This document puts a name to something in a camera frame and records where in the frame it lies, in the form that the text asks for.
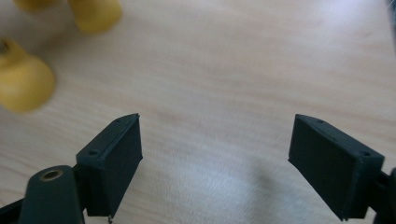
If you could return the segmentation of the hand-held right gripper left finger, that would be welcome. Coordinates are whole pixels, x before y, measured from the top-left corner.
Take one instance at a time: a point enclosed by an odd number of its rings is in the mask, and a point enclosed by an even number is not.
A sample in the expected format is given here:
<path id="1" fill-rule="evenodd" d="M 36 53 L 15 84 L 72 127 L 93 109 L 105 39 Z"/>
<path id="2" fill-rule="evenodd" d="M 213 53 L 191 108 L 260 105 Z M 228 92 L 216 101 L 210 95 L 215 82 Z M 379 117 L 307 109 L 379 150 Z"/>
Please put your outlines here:
<path id="1" fill-rule="evenodd" d="M 143 159 L 139 115 L 113 120 L 76 156 L 90 217 L 114 217 Z"/>

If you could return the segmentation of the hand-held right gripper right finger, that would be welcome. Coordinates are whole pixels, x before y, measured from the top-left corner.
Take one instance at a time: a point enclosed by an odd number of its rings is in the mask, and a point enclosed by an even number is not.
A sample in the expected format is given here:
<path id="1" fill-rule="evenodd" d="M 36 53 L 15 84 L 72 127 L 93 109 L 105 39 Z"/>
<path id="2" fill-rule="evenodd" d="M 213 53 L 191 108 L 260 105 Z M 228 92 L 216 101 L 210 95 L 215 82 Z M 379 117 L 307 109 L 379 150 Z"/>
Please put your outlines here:
<path id="1" fill-rule="evenodd" d="M 289 162 L 341 220 L 365 217 L 384 160 L 322 119 L 295 116 Z"/>

